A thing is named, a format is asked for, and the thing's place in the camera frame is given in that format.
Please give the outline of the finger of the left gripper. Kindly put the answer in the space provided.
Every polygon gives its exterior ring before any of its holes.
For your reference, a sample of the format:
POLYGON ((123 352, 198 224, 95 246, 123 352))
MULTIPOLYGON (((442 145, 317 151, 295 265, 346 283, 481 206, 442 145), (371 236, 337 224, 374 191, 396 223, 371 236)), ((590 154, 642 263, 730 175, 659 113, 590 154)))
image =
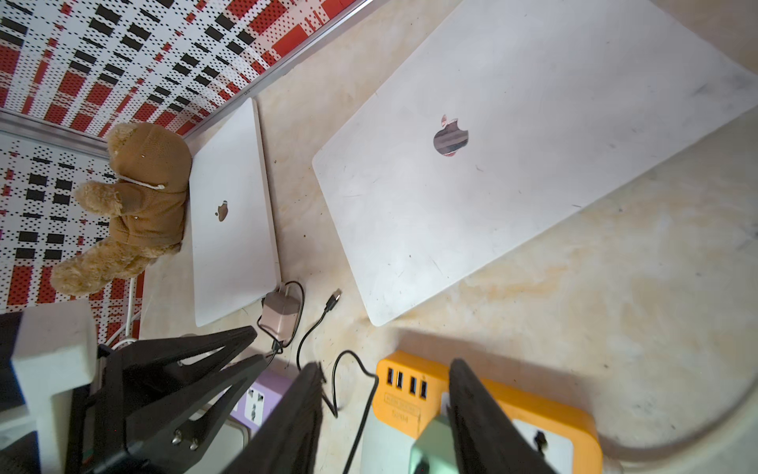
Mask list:
POLYGON ((194 467, 267 367, 263 355, 253 355, 127 416, 124 467, 194 467))
POLYGON ((140 340, 109 357, 120 358, 128 381, 157 393, 170 393, 224 369, 258 337, 251 326, 179 338, 140 340))

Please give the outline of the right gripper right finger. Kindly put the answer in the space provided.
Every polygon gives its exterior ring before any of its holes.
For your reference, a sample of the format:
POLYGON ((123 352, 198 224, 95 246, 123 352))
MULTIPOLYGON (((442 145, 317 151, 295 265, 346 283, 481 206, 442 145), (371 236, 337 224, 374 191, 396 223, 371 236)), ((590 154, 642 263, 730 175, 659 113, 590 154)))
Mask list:
POLYGON ((450 422, 461 473, 551 473, 463 359, 449 371, 450 422))

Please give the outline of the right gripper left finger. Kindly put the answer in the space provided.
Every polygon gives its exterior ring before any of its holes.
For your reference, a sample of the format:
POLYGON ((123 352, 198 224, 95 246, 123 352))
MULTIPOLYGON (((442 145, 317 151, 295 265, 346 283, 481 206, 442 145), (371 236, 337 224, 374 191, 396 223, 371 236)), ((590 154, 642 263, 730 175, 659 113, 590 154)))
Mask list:
POLYGON ((323 373, 308 363, 226 473, 312 473, 323 421, 323 373))

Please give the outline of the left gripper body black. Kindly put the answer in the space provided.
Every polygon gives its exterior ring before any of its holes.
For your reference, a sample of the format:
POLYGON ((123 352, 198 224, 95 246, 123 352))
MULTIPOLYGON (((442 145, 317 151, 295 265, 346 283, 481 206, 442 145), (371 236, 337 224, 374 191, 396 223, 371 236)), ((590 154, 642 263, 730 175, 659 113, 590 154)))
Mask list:
POLYGON ((98 347, 96 377, 73 390, 66 473, 134 473, 126 418, 136 410, 133 347, 98 347))

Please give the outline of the green charger adapter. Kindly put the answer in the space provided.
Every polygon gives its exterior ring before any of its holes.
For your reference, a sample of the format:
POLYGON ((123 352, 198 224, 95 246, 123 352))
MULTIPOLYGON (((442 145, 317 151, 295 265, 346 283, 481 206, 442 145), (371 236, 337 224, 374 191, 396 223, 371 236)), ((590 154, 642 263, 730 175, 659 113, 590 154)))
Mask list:
POLYGON ((411 449, 410 474, 458 474, 455 446, 450 422, 435 417, 411 449))

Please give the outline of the pink charger adapter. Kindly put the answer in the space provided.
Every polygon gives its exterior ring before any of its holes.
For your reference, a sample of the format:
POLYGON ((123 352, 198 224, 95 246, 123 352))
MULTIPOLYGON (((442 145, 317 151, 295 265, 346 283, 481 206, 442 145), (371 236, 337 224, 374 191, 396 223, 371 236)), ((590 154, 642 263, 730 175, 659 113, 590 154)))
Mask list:
POLYGON ((258 325, 284 347, 294 338, 302 309, 302 300, 287 292, 270 292, 262 300, 262 316, 258 325))

